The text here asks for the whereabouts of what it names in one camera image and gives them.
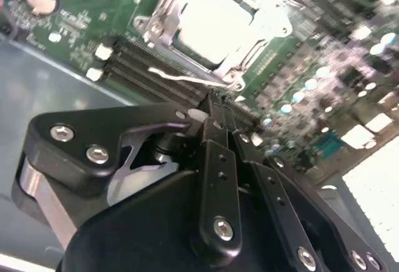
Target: black bracket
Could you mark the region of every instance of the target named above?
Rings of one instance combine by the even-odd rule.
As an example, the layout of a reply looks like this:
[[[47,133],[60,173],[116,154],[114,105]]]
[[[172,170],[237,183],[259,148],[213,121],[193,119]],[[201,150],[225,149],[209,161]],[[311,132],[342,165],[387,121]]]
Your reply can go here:
[[[151,221],[156,225],[151,228],[154,233],[164,229],[165,219],[183,228],[190,225],[190,231],[181,231],[197,256],[193,271],[204,263],[208,268],[241,271],[243,263],[251,262],[248,250],[255,252],[257,244],[272,244],[269,250],[278,251],[278,258],[273,259],[273,271],[387,270],[366,242],[318,196],[305,176],[278,157],[269,158],[263,165],[248,136],[235,129],[233,115],[222,100],[207,96],[199,109],[205,118],[195,123],[184,110],[170,104],[54,113],[34,118],[28,127],[21,171],[16,177],[15,187],[24,192],[19,194],[21,199],[17,204],[33,216],[39,211],[43,213],[41,221],[44,216],[62,240],[69,261],[75,258],[69,249],[72,237],[72,246],[77,246],[84,233],[97,234],[103,230],[104,221],[107,226],[110,221],[115,224],[123,221],[122,217],[137,221],[140,217],[132,213],[146,213],[158,215]],[[54,133],[54,127],[59,128],[61,134]],[[166,135],[160,140],[156,134]],[[167,150],[171,155],[178,155],[176,160],[183,172],[175,172],[120,206],[108,208],[105,191],[111,178],[120,171],[125,173],[134,163],[145,164],[143,159],[148,155],[143,154],[144,151],[156,144],[158,153]],[[131,146],[132,151],[128,159],[121,162],[121,149],[126,146]],[[98,155],[88,153],[93,147],[98,149]],[[169,201],[161,210],[151,203],[152,200],[161,203],[165,198]],[[252,202],[260,207],[248,214],[246,208]],[[37,211],[31,210],[34,204],[39,205]],[[179,206],[191,208],[189,223]],[[260,231],[259,238],[249,239],[248,234],[253,232],[248,228],[248,221],[258,211],[264,215],[257,223],[264,225],[266,231]],[[135,223],[146,227],[145,221]],[[133,241],[141,235],[140,229],[132,229],[130,224],[110,228],[112,232],[104,237],[104,246],[96,244],[94,251],[100,246],[108,248],[108,244],[124,241],[127,233],[133,233]],[[265,233],[272,234],[270,242],[263,241]],[[185,238],[181,236],[176,239],[163,231],[156,234],[155,241],[158,237],[167,237],[163,242],[168,243],[168,251],[170,248],[179,252],[186,250]],[[132,245],[136,258],[141,258],[140,252],[146,252],[137,246],[147,241],[143,237]],[[94,252],[93,244],[88,246],[90,252]],[[124,257],[123,246],[112,246],[112,252],[117,250],[128,262],[125,266],[130,266],[130,256]],[[266,253],[263,249],[256,252]],[[186,255],[187,258],[192,261],[191,255]],[[86,271],[88,261],[78,261],[85,261],[85,269],[79,271]],[[76,262],[64,264],[68,267]],[[181,266],[187,269],[186,264],[184,261]],[[256,265],[253,271],[260,271],[260,266]]]

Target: green circuit board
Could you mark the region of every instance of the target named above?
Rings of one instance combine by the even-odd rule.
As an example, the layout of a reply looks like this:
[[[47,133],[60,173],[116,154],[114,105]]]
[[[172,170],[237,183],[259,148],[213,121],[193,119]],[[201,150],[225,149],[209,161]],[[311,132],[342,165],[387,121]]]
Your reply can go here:
[[[17,24],[21,29],[27,31],[26,41],[37,49],[42,50],[49,57],[59,61],[75,70],[81,75],[85,75],[91,67],[96,67],[98,59],[95,57],[95,51],[104,37],[117,37],[123,39],[132,45],[140,46],[144,53],[151,54],[162,63],[176,66],[166,55],[161,54],[156,49],[149,48],[142,35],[133,26],[133,20],[137,16],[151,16],[159,0],[59,0],[59,10],[49,16],[40,17],[32,13],[32,9],[23,0],[9,1],[6,7],[10,9],[17,19]],[[365,7],[372,8],[380,16],[379,20],[373,21],[365,19],[366,11],[360,11],[353,19],[353,22],[344,31],[351,32],[357,26],[365,24],[370,27],[372,33],[368,41],[364,43],[362,49],[347,50],[345,60],[342,60],[337,53],[339,47],[331,47],[333,44],[325,45],[318,49],[321,42],[326,37],[331,37],[331,33],[326,32],[318,22],[307,17],[301,7],[285,5],[287,16],[293,26],[293,32],[285,38],[275,37],[262,51],[261,55],[253,62],[249,69],[243,75],[246,86],[241,92],[228,92],[231,100],[238,97],[240,102],[235,106],[245,113],[251,114],[255,120],[262,121],[265,117],[274,120],[272,126],[267,126],[263,134],[265,140],[270,138],[279,138],[280,150],[289,158],[296,158],[298,154],[311,148],[312,155],[324,149],[328,155],[340,146],[339,143],[328,145],[326,142],[335,142],[336,135],[325,135],[317,129],[312,120],[315,115],[317,119],[329,121],[339,121],[340,115],[345,113],[346,109],[351,109],[357,100],[350,90],[336,93],[336,84],[327,84],[313,92],[304,90],[305,81],[315,76],[318,68],[324,65],[331,67],[338,66],[344,70],[345,67],[363,58],[365,52],[375,43],[379,42],[381,37],[388,32],[398,31],[399,17],[395,13],[385,12],[385,8],[379,7],[378,0],[364,0],[361,3]],[[339,23],[340,16],[334,17]],[[51,40],[51,34],[60,35],[60,40],[54,42]],[[330,54],[336,53],[337,58],[328,59]],[[141,75],[131,75],[132,78],[144,76],[147,70],[140,72]],[[188,70],[176,70],[179,73],[190,74]],[[387,88],[393,88],[395,84],[389,84],[389,78],[380,78],[379,83]],[[103,80],[102,85],[111,87],[119,94],[125,95],[136,102],[148,102],[145,96],[140,95],[132,86],[134,82],[121,82],[120,79],[107,78]],[[292,102],[293,93],[298,90],[306,91],[308,104],[300,105]],[[337,96],[334,111],[328,115],[325,113],[314,114],[312,110],[317,108],[320,97],[330,95]],[[165,100],[168,100],[168,94],[162,92]],[[290,115],[284,115],[281,111],[281,105],[292,103],[294,110]],[[262,145],[262,151],[267,153],[271,148],[269,145]]]

